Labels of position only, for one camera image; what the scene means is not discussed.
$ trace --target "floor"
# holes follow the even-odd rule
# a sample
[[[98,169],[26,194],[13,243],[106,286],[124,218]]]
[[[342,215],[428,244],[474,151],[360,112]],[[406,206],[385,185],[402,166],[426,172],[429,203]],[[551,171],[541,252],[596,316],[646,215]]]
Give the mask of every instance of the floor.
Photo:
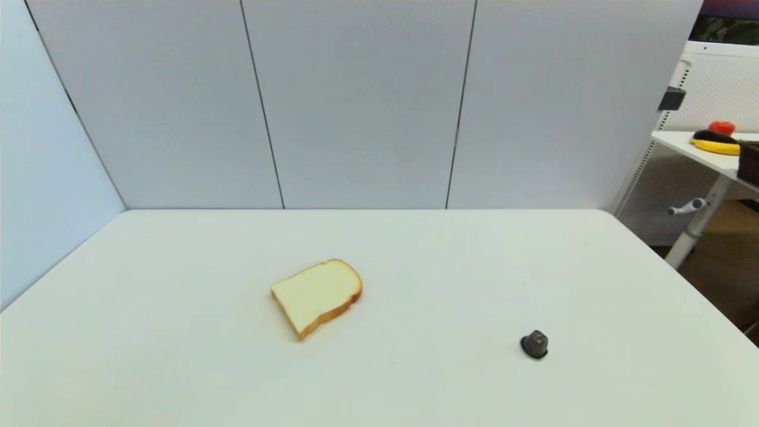
[[[733,324],[752,322],[759,316],[759,212],[723,203],[679,272]],[[759,346],[759,327],[748,338]]]

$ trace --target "brown basket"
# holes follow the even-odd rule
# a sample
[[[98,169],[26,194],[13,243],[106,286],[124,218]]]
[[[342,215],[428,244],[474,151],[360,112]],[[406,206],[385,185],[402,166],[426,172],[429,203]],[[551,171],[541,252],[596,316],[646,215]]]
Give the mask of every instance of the brown basket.
[[[741,155],[738,158],[738,177],[759,185],[759,141],[738,141]]]

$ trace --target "white bread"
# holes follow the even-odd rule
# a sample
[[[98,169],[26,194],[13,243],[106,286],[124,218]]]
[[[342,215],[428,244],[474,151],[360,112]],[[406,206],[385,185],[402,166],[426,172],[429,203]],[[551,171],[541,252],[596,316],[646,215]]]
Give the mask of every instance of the white bread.
[[[356,270],[339,259],[309,267],[271,287],[299,340],[348,310],[362,290]]]

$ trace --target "white wall panel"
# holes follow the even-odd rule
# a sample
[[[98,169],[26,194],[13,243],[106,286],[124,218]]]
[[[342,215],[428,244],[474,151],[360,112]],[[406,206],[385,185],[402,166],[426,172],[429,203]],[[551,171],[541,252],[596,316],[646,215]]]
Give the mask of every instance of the white wall panel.
[[[29,0],[129,208],[281,207],[237,0]]]
[[[474,2],[243,4],[285,206],[445,207]]]
[[[24,0],[2,0],[2,300],[7,307],[124,211]]]
[[[609,208],[700,6],[480,1],[449,207]]]

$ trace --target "red pepper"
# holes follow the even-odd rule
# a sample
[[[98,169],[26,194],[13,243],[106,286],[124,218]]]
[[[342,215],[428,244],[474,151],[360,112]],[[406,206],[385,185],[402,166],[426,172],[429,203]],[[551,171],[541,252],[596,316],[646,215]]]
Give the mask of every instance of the red pepper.
[[[735,125],[730,122],[715,121],[709,125],[709,130],[719,132],[720,134],[732,135],[735,131]]]

